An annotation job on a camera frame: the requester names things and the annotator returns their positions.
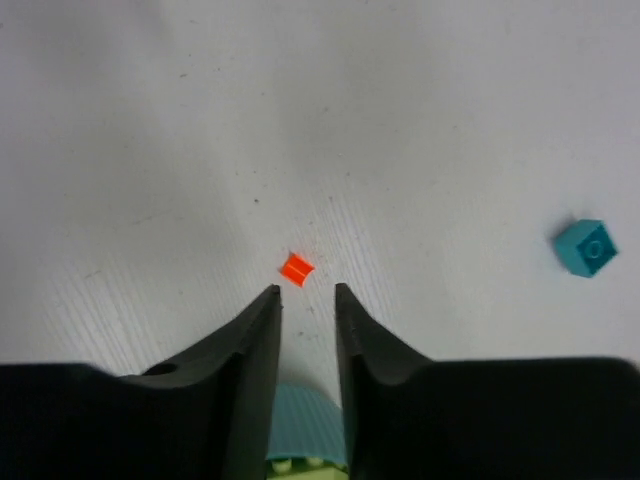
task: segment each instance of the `lego stud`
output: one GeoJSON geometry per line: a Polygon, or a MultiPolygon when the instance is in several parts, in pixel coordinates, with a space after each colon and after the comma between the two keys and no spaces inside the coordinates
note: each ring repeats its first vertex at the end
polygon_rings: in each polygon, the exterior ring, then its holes
{"type": "Polygon", "coordinates": [[[290,472],[292,467],[293,462],[290,458],[285,460],[274,460],[271,462],[271,468],[273,468],[273,471],[278,475],[284,475],[285,473],[290,472]]]}
{"type": "Polygon", "coordinates": [[[618,254],[604,223],[579,220],[553,241],[563,265],[574,275],[591,278],[618,254]]]}
{"type": "Polygon", "coordinates": [[[320,457],[307,457],[307,465],[314,468],[319,468],[324,464],[324,460],[320,457]]]}

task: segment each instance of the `white table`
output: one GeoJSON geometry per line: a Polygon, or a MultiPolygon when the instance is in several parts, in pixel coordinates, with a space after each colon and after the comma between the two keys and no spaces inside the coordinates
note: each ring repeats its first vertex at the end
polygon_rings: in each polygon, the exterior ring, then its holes
{"type": "Polygon", "coordinates": [[[436,359],[640,358],[640,2],[7,0],[0,23],[0,361],[139,372],[275,282],[283,377],[336,398],[339,281],[436,359]],[[583,217],[621,250],[591,280],[549,245],[583,217]]]}

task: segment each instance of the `teal block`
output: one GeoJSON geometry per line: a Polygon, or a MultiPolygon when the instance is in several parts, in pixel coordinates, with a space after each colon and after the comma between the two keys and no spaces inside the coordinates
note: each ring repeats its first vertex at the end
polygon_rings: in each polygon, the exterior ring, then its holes
{"type": "Polygon", "coordinates": [[[579,220],[553,241],[563,265],[574,275],[591,278],[618,254],[604,223],[579,220]]]}

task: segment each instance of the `light green lego piece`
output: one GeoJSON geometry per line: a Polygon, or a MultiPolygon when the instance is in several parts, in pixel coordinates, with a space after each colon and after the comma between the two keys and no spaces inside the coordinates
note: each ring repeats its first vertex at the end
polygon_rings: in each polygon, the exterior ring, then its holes
{"type": "Polygon", "coordinates": [[[306,472],[278,475],[278,480],[348,480],[349,476],[336,467],[323,467],[306,472]]]}
{"type": "Polygon", "coordinates": [[[320,468],[324,465],[324,460],[320,457],[307,457],[307,465],[313,468],[320,468]]]}
{"type": "Polygon", "coordinates": [[[273,471],[279,475],[284,475],[285,473],[289,473],[291,468],[293,467],[293,462],[290,458],[286,460],[274,460],[271,462],[271,468],[273,471]]]}

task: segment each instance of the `small orange block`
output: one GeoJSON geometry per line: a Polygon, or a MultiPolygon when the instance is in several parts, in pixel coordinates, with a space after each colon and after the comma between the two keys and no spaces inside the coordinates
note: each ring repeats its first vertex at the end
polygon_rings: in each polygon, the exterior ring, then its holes
{"type": "Polygon", "coordinates": [[[287,263],[285,263],[282,270],[280,270],[280,273],[292,283],[302,287],[307,276],[314,270],[315,267],[304,258],[292,253],[287,263]]]}

